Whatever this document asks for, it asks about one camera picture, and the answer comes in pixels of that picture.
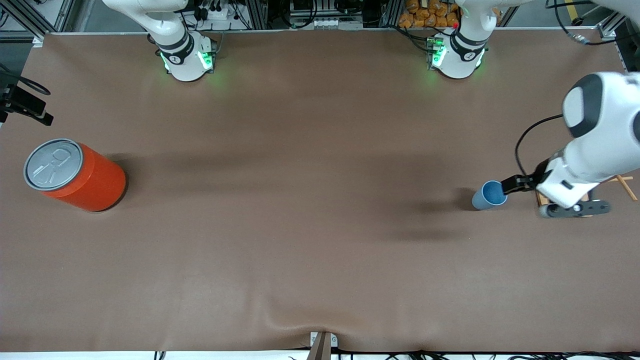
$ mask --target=blue cup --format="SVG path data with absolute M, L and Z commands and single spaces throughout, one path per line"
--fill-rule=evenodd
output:
M 476 191 L 471 204 L 478 210 L 489 210 L 496 206 L 500 206 L 507 201 L 507 195 L 502 192 L 502 184 L 500 181 L 489 180 L 480 190 Z

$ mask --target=cable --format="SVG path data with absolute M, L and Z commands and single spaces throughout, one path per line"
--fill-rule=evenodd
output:
M 291 24 L 291 22 L 289 22 L 289 20 L 285 18 L 285 12 L 282 11 L 282 5 L 286 3 L 286 1 L 287 0 L 280 0 L 280 18 L 286 26 L 290 27 L 291 29 L 300 29 L 304 28 L 305 26 L 311 25 L 311 23 L 316 19 L 316 15 L 318 14 L 318 3 L 317 0 L 314 0 L 311 8 L 309 9 L 309 19 L 302 25 Z
M 51 95 L 51 92 L 46 87 L 42 86 L 41 84 L 33 80 L 25 78 L 23 76 L 12 74 L 9 71 L 9 69 L 4 65 L 2 65 L 2 71 L 0 71 L 0 75 L 8 76 L 9 78 L 13 78 L 13 79 L 18 79 L 18 81 L 23 82 L 25 85 L 32 88 L 34 91 L 41 93 L 42 95 Z
M 196 26 L 194 24 L 187 22 L 187 19 L 184 18 L 183 12 L 180 12 L 180 15 L 182 16 L 182 22 L 184 23 L 184 27 L 187 28 L 187 30 L 189 29 L 190 26 L 193 30 L 196 29 Z
M 382 28 L 392 28 L 392 29 L 395 29 L 395 30 L 396 30 L 396 31 L 398 31 L 400 34 L 402 34 L 402 35 L 404 35 L 404 36 L 406 36 L 406 37 L 409 37 L 409 38 L 416 39 L 416 40 L 427 40 L 427 38 L 426 38 L 426 37 L 419 37 L 419 36 L 417 36 L 417 35 L 409 34 L 409 31 L 408 31 L 407 29 L 400 28 L 400 27 L 398 27 L 398 26 L 396 26 L 396 25 L 384 25 L 384 26 L 382 26 Z M 444 31 L 442 31 L 442 30 L 440 30 L 440 29 L 438 29 L 438 28 L 434 28 L 433 26 L 425 26 L 425 28 L 426 28 L 426 29 L 433 29 L 433 30 L 435 30 L 436 32 L 438 32 L 438 33 L 440 33 L 440 34 L 447 35 L 448 37 L 449 37 L 449 36 L 451 36 L 451 34 L 447 34 L 447 33 L 445 33 Z
M 397 27 L 395 25 L 384 25 L 383 28 L 395 29 L 400 34 L 402 34 L 403 36 L 405 36 L 406 38 L 411 40 L 411 43 L 413 44 L 413 46 L 417 47 L 421 51 L 424 51 L 425 53 L 434 53 L 434 51 L 426 49 L 425 47 L 422 47 L 422 46 L 420 46 L 420 44 L 417 43 L 417 41 L 426 41 L 427 40 L 426 37 L 418 37 L 416 35 L 409 34 L 409 31 L 407 31 L 406 29 L 403 30 L 402 28 L 399 28 L 399 27 Z
M 164 360 L 165 356 L 166 356 L 166 351 L 154 352 L 154 360 Z
M 246 27 L 247 30 L 251 30 L 251 26 L 249 26 L 249 23 L 244 18 L 244 15 L 240 11 L 240 9 L 238 7 L 238 4 L 236 3 L 236 0 L 231 0 L 231 1 L 229 1 L 229 3 L 232 4 L 232 7 L 234 8 L 234 11 L 236 12 L 238 17 L 240 18 L 240 22 L 242 22 L 242 24 Z
M 545 9 L 564 8 L 566 6 L 571 6 L 571 5 L 588 5 L 588 4 L 593 4 L 593 2 L 592 1 L 576 1 L 574 3 L 563 3 L 563 4 L 549 5 L 549 0 L 547 0 L 545 2 Z
M 519 151 L 520 151 L 520 143 L 522 143 L 522 140 L 524 140 L 525 136 L 527 136 L 529 131 L 533 130 L 536 126 L 538 126 L 540 124 L 544 124 L 544 123 L 546 123 L 548 121 L 551 121 L 551 120 L 560 119 L 561 117 L 562 117 L 562 114 L 554 115 L 552 117 L 548 117 L 546 119 L 542 119 L 542 120 L 536 122 L 535 124 L 529 126 L 524 131 L 524 133 L 522 133 L 522 135 L 520 135 L 520 138 L 518 139 L 518 142 L 516 143 L 515 156 L 516 156 L 516 163 L 518 164 L 518 168 L 520 169 L 520 171 L 521 171 L 523 176 L 526 176 L 527 172 L 524 170 L 524 167 L 522 167 L 522 162 L 520 162 L 520 153 L 519 153 Z M 509 360 L 517 360 L 517 359 L 532 360 L 530 358 L 521 357 L 520 355 L 512 356 L 512 357 L 509 358 Z
M 220 52 L 220 49 L 222 49 L 222 41 L 225 39 L 225 32 L 222 32 L 222 35 L 220 36 L 220 41 L 218 42 L 218 45 L 216 46 L 216 54 L 218 54 Z
M 517 359 L 522 359 L 522 360 L 539 360 L 539 359 L 545 359 L 545 360 L 567 360 L 570 357 L 574 357 L 574 356 L 598 356 L 598 357 L 604 357 L 606 359 L 612 359 L 612 360 L 625 360 L 626 356 L 619 356 L 617 354 L 603 354 L 601 352 L 595 352 L 595 351 L 583 351 L 583 352 L 576 352 L 573 354 L 570 353 L 560 353 L 560 354 L 544 354 L 542 357 L 540 356 L 536 356 L 536 355 L 532 355 L 532 356 L 523 356 L 523 355 L 516 355 L 516 356 L 511 356 L 509 358 L 509 360 L 517 360 Z
M 580 34 L 574 34 L 571 31 L 567 30 L 566 26 L 564 26 L 564 24 L 562 23 L 562 20 L 560 20 L 560 14 L 558 12 L 558 8 L 563 7 L 563 6 L 568 6 L 568 5 L 571 5 L 571 4 L 577 4 L 577 3 L 565 3 L 565 4 L 558 5 L 558 1 L 554 0 L 554 5 L 551 6 L 550 8 L 554 9 L 554 11 L 556 13 L 556 20 L 558 21 L 558 25 L 560 25 L 560 28 L 562 28 L 564 33 L 567 34 L 573 41 L 575 41 L 577 43 L 580 43 L 582 45 L 588 45 L 588 46 L 606 45 L 606 44 L 611 44 L 611 43 L 616 42 L 616 41 L 625 40 L 625 39 L 632 38 L 632 37 L 640 35 L 640 32 L 637 32 L 637 33 L 634 33 L 634 34 L 629 34 L 629 35 L 624 36 L 624 37 L 615 38 L 613 40 L 607 40 L 607 41 L 601 41 L 601 42 L 590 42 L 584 36 L 582 36 Z

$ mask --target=black cable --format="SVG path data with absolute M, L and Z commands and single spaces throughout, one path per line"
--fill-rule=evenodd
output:
M 427 48 L 420 46 L 420 44 L 418 44 L 416 40 L 412 38 L 410 38 L 409 40 L 411 40 L 411 43 L 413 44 L 413 46 L 417 47 L 419 50 L 424 51 L 425 53 L 434 53 L 434 51 L 430 51 Z
M 190 26 L 192 27 L 193 30 L 196 29 L 196 26 L 194 24 L 187 22 L 187 19 L 185 19 L 183 12 L 180 12 L 180 15 L 182 16 L 182 22 L 184 23 L 184 27 L 187 28 L 187 30 L 189 29 Z
M 519 154 L 519 150 L 520 150 L 520 143 L 522 143 L 522 140 L 524 140 L 525 136 L 527 136 L 527 134 L 529 133 L 529 131 L 533 130 L 536 126 L 540 125 L 540 124 L 544 124 L 548 121 L 551 120 L 555 120 L 555 119 L 560 119 L 562 117 L 562 114 L 560 115 L 554 115 L 552 117 L 548 117 L 546 119 L 542 119 L 538 122 L 536 122 L 535 124 L 529 126 L 524 133 L 522 133 L 522 135 L 520 136 L 520 138 L 518 139 L 518 142 L 516 143 L 516 149 L 515 149 L 515 156 L 516 156 L 516 163 L 518 164 L 518 168 L 520 169 L 521 173 L 523 176 L 527 175 L 527 172 L 524 170 L 524 167 L 522 166 L 522 162 L 520 162 L 520 154 Z M 512 356 L 509 358 L 509 360 L 517 360 L 517 359 L 522 359 L 522 360 L 532 360 L 530 357 L 523 357 L 521 355 L 516 355 L 516 356 Z
M 406 37 L 409 37 L 409 38 L 416 39 L 416 40 L 427 40 L 427 38 L 426 38 L 426 37 L 419 37 L 419 36 L 417 36 L 417 35 L 410 34 L 410 33 L 409 33 L 409 31 L 408 31 L 407 29 L 400 28 L 399 26 L 396 26 L 396 25 L 384 25 L 384 26 L 382 26 L 382 28 L 392 28 L 392 29 L 395 29 L 395 30 L 396 30 L 396 31 L 398 31 L 400 34 L 402 34 L 402 35 L 404 35 L 404 36 L 406 36 Z M 451 36 L 451 34 L 447 34 L 447 33 L 445 33 L 444 31 L 442 31 L 442 30 L 440 30 L 440 29 L 438 29 L 438 28 L 434 28 L 433 26 L 425 26 L 425 28 L 426 28 L 426 29 L 433 29 L 433 30 L 435 30 L 436 32 L 438 32 L 438 33 L 440 33 L 440 34 L 447 35 L 448 37 L 449 37 L 449 36 Z
M 287 0 L 280 0 L 280 18 L 282 19 L 282 22 L 284 22 L 284 24 L 288 27 L 290 27 L 291 29 L 300 29 L 300 28 L 304 28 L 305 26 L 311 25 L 311 23 L 316 19 L 316 15 L 318 14 L 318 2 L 317 0 L 313 0 L 313 3 L 311 4 L 311 8 L 309 9 L 309 19 L 302 25 L 295 25 L 295 24 L 291 24 L 291 22 L 289 20 L 287 20 L 287 18 L 285 17 L 285 14 L 287 12 L 291 13 L 288 9 L 287 11 L 283 11 L 283 4 L 286 3 Z
M 236 3 L 236 0 L 231 0 L 231 1 L 229 1 L 229 3 L 232 4 L 231 6 L 233 7 L 234 11 L 236 12 L 236 15 L 238 15 L 238 17 L 240 18 L 240 22 L 242 22 L 242 24 L 246 27 L 247 30 L 251 30 L 251 26 L 249 26 L 249 23 L 244 18 L 244 15 L 240 11 L 239 6 Z
M 554 5 L 555 6 L 558 5 L 558 0 L 554 0 Z M 569 30 L 566 29 L 566 27 L 562 23 L 562 20 L 560 20 L 560 13 L 558 12 L 558 8 L 555 7 L 554 11 L 556 13 L 556 20 L 558 21 L 558 25 L 560 25 L 560 27 L 562 28 L 562 30 L 564 31 L 565 34 L 569 35 L 570 34 Z
M 618 356 L 616 354 L 603 354 L 601 352 L 594 352 L 594 351 L 583 351 L 583 352 L 576 352 L 576 353 L 560 353 L 560 354 L 544 354 L 543 356 L 537 355 L 537 354 L 533 354 L 531 356 L 523 356 L 523 355 L 515 355 L 515 356 L 511 356 L 508 360 L 538 360 L 538 359 L 545 359 L 545 360 L 562 360 L 562 359 L 569 359 L 571 357 L 574 356 L 597 356 L 597 357 L 604 357 L 607 359 L 612 359 L 612 360 L 625 360 L 625 358 L 623 356 Z
M 593 2 L 592 1 L 576 1 L 574 3 L 562 3 L 562 4 L 549 5 L 549 1 L 547 0 L 547 2 L 545 3 L 545 9 L 564 8 L 566 6 L 571 6 L 571 5 L 588 5 L 588 4 L 593 4 Z
M 601 41 L 601 42 L 590 42 L 590 41 L 584 39 L 584 37 L 581 37 L 582 40 L 579 40 L 578 38 L 576 38 L 575 34 L 573 34 L 571 31 L 567 30 L 566 26 L 564 26 L 564 24 L 562 23 L 562 20 L 560 20 L 560 14 L 558 13 L 558 8 L 560 8 L 562 6 L 568 6 L 568 5 L 571 5 L 571 4 L 576 4 L 576 3 L 565 3 L 565 4 L 562 4 L 562 5 L 558 5 L 558 1 L 554 0 L 554 5 L 551 6 L 550 8 L 554 9 L 554 11 L 556 13 L 556 20 L 558 21 L 558 25 L 560 25 L 560 28 L 562 28 L 564 33 L 569 35 L 574 40 L 576 40 L 577 42 L 579 42 L 579 43 L 581 43 L 583 45 L 588 45 L 588 46 L 606 45 L 606 44 L 614 43 L 616 41 L 626 40 L 628 38 L 632 38 L 632 37 L 636 37 L 636 36 L 640 35 L 640 32 L 637 32 L 637 33 L 634 33 L 634 34 L 629 34 L 629 35 L 624 36 L 624 37 L 619 37 L 619 38 L 615 38 L 613 40 L 607 40 L 607 41 Z
M 2 71 L 0 71 L 0 76 L 2 75 L 8 76 L 9 78 L 13 78 L 13 79 L 18 79 L 18 81 L 23 82 L 25 85 L 32 88 L 34 91 L 41 93 L 42 95 L 51 95 L 51 92 L 46 87 L 42 86 L 41 84 L 31 79 L 25 78 L 24 76 L 12 74 L 9 71 L 9 69 L 7 69 L 7 67 L 5 67 L 4 65 L 2 65 Z

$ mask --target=wooden stick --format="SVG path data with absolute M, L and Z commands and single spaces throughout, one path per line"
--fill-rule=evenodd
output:
M 633 179 L 634 179 L 633 176 L 623 176 L 622 177 L 622 180 L 633 180 Z M 608 183 L 617 183 L 618 182 L 618 177 L 616 176 L 613 179 L 608 180 L 607 182 Z
M 629 187 L 629 185 L 627 184 L 625 179 L 623 177 L 621 177 L 620 175 L 616 175 L 616 179 L 620 182 L 620 184 L 625 189 L 625 191 L 627 192 L 627 195 L 629 195 L 631 200 L 638 201 L 638 198 L 636 197 L 634 192 L 631 190 L 631 188 Z
M 538 206 L 547 205 L 549 203 L 549 199 L 539 192 L 536 192 L 536 198 L 538 199 Z

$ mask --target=table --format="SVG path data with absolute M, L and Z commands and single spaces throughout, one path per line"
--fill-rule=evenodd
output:
M 228 34 L 194 83 L 153 51 L 49 35 L 31 52 L 56 118 L 0 133 L 0 350 L 297 348 L 317 330 L 360 351 L 638 349 L 640 215 L 618 184 L 589 219 L 542 219 L 531 193 L 469 208 L 574 82 L 621 70 L 612 45 L 496 31 L 464 80 L 393 31 Z M 57 137 L 124 167 L 117 207 L 24 183 Z M 539 127 L 525 167 L 569 139 Z

